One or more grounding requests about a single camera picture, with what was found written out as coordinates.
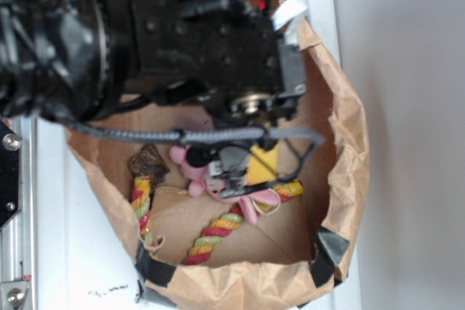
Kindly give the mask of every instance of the black cable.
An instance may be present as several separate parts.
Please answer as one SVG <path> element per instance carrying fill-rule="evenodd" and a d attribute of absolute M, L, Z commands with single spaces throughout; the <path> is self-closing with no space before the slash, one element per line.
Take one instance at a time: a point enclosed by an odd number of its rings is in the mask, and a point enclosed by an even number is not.
<path fill-rule="evenodd" d="M 320 139 L 317 139 L 315 140 L 315 142 L 312 142 L 309 147 L 307 148 L 307 150 L 305 151 L 305 153 L 301 156 L 297 151 L 296 149 L 294 148 L 294 146 L 292 144 L 290 144 L 290 142 L 288 143 L 288 146 L 291 148 L 291 152 L 293 153 L 294 156 L 296 156 L 297 160 L 299 161 L 299 164 L 297 165 L 297 168 L 292 171 L 290 174 L 287 174 L 285 176 L 282 176 L 282 177 L 278 177 L 277 179 L 275 179 L 274 181 L 266 181 L 266 182 L 263 182 L 263 183 L 259 183 L 259 184 L 253 184 L 253 185 L 247 185 L 244 187 L 244 193 L 241 194 L 241 195 L 247 195 L 247 194 L 251 194 L 252 192 L 258 192 L 258 191 L 261 191 L 261 190 L 266 190 L 266 189 L 272 189 L 273 187 L 276 187 L 277 185 L 279 184 L 282 184 L 282 183 L 287 183 L 287 182 L 290 182 L 290 181 L 293 181 L 297 175 L 302 171 L 304 165 L 307 163 L 309 157 L 313 154 L 313 152 L 321 145 L 321 141 Z M 246 149 L 245 146 L 241 146 L 239 144 L 231 144 L 231 145 L 234 145 L 235 147 L 240 147 L 242 149 Z M 262 165 L 265 166 L 265 168 L 267 168 L 268 170 L 271 170 L 271 172 L 273 174 L 275 174 L 275 172 L 263 161 L 263 159 L 259 158 L 257 155 L 255 155 L 252 151 L 248 150 L 252 156 L 254 156 Z"/>
<path fill-rule="evenodd" d="M 133 112 L 135 110 L 148 106 L 151 102 L 152 101 L 146 96 L 139 96 L 138 98 L 133 99 L 131 101 L 120 103 L 115 113 L 123 114 Z"/>

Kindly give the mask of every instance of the pink toy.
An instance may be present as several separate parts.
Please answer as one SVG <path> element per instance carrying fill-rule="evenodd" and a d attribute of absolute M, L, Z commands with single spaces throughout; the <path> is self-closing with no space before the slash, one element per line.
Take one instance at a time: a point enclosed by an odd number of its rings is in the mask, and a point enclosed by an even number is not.
<path fill-rule="evenodd" d="M 279 209 L 281 202 L 279 195 L 271 189 L 253 192 L 244 196 L 222 198 L 220 192 L 225 188 L 225 182 L 222 179 L 210 177 L 208 166 L 194 168 L 189 165 L 186 161 L 186 153 L 187 149 L 183 147 L 175 146 L 169 150 L 169 156 L 173 162 L 180 165 L 184 177 L 190 179 L 189 187 L 187 188 L 190 196 L 198 197 L 207 191 L 214 199 L 222 203 L 237 203 L 250 225 L 256 225 L 258 213 L 271 214 Z M 265 205 L 275 207 L 275 209 L 265 213 L 259 208 L 257 203 L 264 203 Z"/>

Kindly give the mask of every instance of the paper bag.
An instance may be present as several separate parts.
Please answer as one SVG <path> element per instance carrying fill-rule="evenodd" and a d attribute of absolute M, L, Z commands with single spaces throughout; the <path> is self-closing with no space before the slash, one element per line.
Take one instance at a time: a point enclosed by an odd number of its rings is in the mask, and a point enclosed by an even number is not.
<path fill-rule="evenodd" d="M 247 248 L 246 241 L 251 239 L 249 234 L 257 231 L 252 231 L 253 227 L 238 230 L 235 234 L 242 242 L 231 240 L 230 245 L 222 242 L 226 252 L 215 251 L 210 266 L 178 264 L 198 230 L 227 207 L 209 203 L 209 214 L 204 216 L 201 211 L 206 204 L 202 200 L 209 197 L 190 199 L 182 190 L 169 189 L 185 188 L 187 182 L 170 162 L 167 147 L 159 150 L 171 172 L 163 184 L 165 187 L 157 190 L 153 208 L 153 225 L 155 230 L 165 232 L 166 241 L 157 258 L 153 258 L 152 250 L 141 243 L 138 221 L 129 204 L 132 177 L 127 162 L 142 145 L 69 134 L 70 148 L 86 169 L 115 233 L 142 275 L 148 298 L 186 310 L 278 310 L 316 299 L 347 278 L 368 189 L 365 111 L 341 68 L 309 25 L 301 29 L 300 45 L 307 67 L 308 92 L 302 97 L 298 117 L 284 127 L 310 127 L 327 141 L 310 158 L 299 177 L 304 196 L 286 204 L 288 207 L 283 206 L 277 216 L 260 217 L 260 238 L 253 246 L 249 243 L 251 248 Z M 211 129 L 211 120 L 200 108 L 151 106 L 137 113 L 114 116 L 100 125 L 138 131 L 169 130 L 175 126 L 203 130 Z M 289 170 L 294 165 L 283 150 L 280 170 Z M 186 204 L 186 200 L 194 200 L 195 204 Z M 180 218 L 179 211 L 190 212 L 197 218 Z M 164 221 L 166 216 L 174 219 Z M 292 226 L 297 237 L 283 239 Z M 170 231 L 174 230 L 178 242 L 170 244 Z M 246 253 L 240 256 L 228 253 L 238 243 L 245 245 Z M 262 248 L 267 243 L 273 246 L 273 253 Z"/>

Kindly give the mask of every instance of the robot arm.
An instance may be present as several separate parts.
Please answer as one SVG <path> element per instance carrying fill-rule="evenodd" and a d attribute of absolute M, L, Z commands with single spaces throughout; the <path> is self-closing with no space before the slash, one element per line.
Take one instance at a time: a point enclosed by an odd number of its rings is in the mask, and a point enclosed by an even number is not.
<path fill-rule="evenodd" d="M 227 182 L 240 179 L 253 144 L 279 138 L 322 139 L 310 130 L 277 130 L 306 91 L 299 48 L 286 45 L 267 16 L 244 0 L 0 0 L 0 115 L 35 113 L 88 134 L 191 144 L 190 162 L 216 163 Z M 120 104 L 123 94 L 139 98 Z M 210 134 L 104 132 L 83 122 L 154 102 L 202 105 Z"/>

